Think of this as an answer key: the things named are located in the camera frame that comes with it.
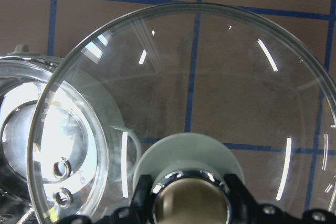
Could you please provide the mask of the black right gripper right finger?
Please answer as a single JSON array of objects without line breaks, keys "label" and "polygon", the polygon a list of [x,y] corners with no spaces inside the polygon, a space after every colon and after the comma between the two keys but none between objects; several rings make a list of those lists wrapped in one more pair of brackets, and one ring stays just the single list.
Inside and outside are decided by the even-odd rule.
[{"label": "black right gripper right finger", "polygon": [[226,174],[232,218],[256,218],[258,203],[236,174]]}]

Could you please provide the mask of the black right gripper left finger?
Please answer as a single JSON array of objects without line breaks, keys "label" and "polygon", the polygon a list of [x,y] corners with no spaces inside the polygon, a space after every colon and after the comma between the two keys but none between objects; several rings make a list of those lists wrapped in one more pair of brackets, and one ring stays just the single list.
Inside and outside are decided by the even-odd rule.
[{"label": "black right gripper left finger", "polygon": [[140,175],[130,204],[139,218],[146,218],[148,216],[148,200],[151,188],[152,176]]}]

